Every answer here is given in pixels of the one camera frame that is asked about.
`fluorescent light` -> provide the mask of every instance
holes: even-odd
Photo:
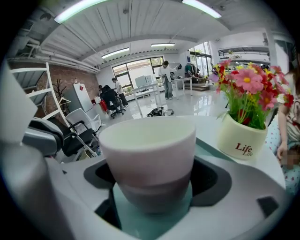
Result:
[[[114,51],[114,52],[111,52],[109,54],[106,54],[106,55],[103,55],[102,58],[108,58],[110,56],[113,56],[115,54],[118,54],[118,53],[123,53],[123,52],[126,52],[126,51],[129,51],[129,47],[128,48],[124,48],[124,49],[121,49],[121,50],[117,50],[117,51]]]
[[[75,14],[81,12],[82,10],[89,8],[95,4],[98,4],[100,2],[105,2],[108,0],[82,0],[71,7],[69,7],[67,10],[63,11],[61,14],[59,14],[54,20],[61,24],[70,17],[74,16]]]
[[[151,47],[173,47],[175,43],[155,43]]]
[[[204,3],[201,3],[197,0],[183,0],[182,3],[185,3],[187,5],[190,5],[192,7],[195,7],[211,16],[214,18],[219,18],[221,17],[221,14],[216,12],[214,9],[210,8],[209,6],[205,5]]]

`reflective floor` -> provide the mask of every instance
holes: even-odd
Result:
[[[165,99],[165,93],[160,94],[162,106],[164,110],[173,109],[174,116],[184,115],[198,115],[198,116],[218,116],[221,112],[225,111],[227,101],[223,99],[215,91],[193,91],[193,95],[190,95],[189,90],[186,90],[186,94],[183,94],[182,90],[179,90],[179,99],[174,97],[172,100]],[[152,109],[156,108],[156,103],[153,94],[149,97],[139,98],[139,105],[143,114],[146,117]],[[115,119],[101,119],[104,126],[103,128],[116,124],[121,121],[130,119],[141,118],[137,103],[135,100],[130,101],[129,107],[125,108],[126,112],[124,115],[118,114]]]

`white cup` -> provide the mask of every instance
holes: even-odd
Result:
[[[145,212],[163,212],[186,193],[195,134],[187,119],[151,117],[112,125],[99,140],[125,197]]]

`brick wall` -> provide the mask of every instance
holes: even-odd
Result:
[[[45,68],[45,64],[41,63],[28,63],[28,62],[12,62],[9,63],[11,69],[16,69],[16,68]],[[98,94],[98,82],[96,79],[95,74],[93,73],[87,73],[78,69],[73,69],[69,67],[63,67],[63,66],[56,66],[56,65],[49,65],[50,69],[50,76],[51,76],[51,81],[53,84],[56,84],[56,80],[61,79],[60,81],[60,90],[62,90],[65,86],[65,90],[63,93],[69,89],[72,84],[74,83],[75,79],[79,83],[83,83],[86,87],[86,90],[89,94],[90,99],[94,99],[94,97]],[[40,80],[38,81],[38,88],[45,89],[47,81],[47,73],[45,72]],[[52,97],[51,93],[48,93],[46,97],[46,111],[47,113],[51,113],[55,111],[56,105],[54,102],[54,99]],[[38,108],[38,111],[35,115],[36,117],[44,117],[45,114],[42,110],[41,107]]]

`refrigerator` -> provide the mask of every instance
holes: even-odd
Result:
[[[84,84],[74,83],[70,89],[63,93],[63,96],[71,101],[68,104],[70,112],[82,108],[91,119],[96,117],[97,112],[93,109],[93,104]]]

